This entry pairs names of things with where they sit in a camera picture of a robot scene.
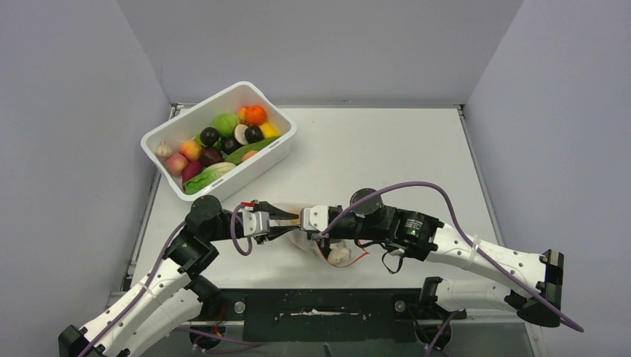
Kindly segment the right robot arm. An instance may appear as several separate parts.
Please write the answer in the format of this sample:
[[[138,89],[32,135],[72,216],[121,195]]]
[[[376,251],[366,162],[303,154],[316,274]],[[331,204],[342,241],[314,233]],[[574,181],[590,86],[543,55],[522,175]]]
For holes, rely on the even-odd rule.
[[[565,321],[560,312],[564,256],[559,251],[526,253],[469,236],[433,216],[387,206],[371,188],[356,191],[348,208],[329,206],[314,226],[314,237],[322,243],[366,240],[400,259],[442,263],[480,277],[426,279],[418,306],[430,318],[442,312],[497,309],[541,327],[559,327]]]

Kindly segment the clear zip top bag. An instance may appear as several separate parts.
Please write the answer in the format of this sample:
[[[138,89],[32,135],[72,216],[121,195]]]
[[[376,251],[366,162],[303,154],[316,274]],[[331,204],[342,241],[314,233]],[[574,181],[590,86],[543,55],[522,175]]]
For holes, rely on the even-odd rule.
[[[306,232],[295,230],[295,231],[284,234],[283,238],[286,238],[292,244],[294,244],[297,248],[300,248],[301,250],[307,252],[309,255],[315,257],[317,260],[326,262],[329,266],[332,266],[331,264],[327,262],[327,256],[330,252],[330,247],[322,248],[318,245],[318,242],[314,242],[312,240],[307,239]],[[363,248],[362,251],[359,252],[358,250],[355,250],[355,251],[352,250],[349,246],[347,247],[352,251],[351,263],[341,268],[348,268],[370,254],[365,248]]]

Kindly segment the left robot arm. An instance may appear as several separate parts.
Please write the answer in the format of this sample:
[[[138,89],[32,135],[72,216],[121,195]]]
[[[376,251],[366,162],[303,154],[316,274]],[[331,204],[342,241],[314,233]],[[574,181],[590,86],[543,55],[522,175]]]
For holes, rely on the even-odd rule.
[[[199,197],[145,277],[93,320],[60,333],[60,356],[139,356],[217,299],[220,290],[202,275],[219,255],[215,241],[273,239],[300,227],[296,210],[254,201],[226,211],[216,197]]]

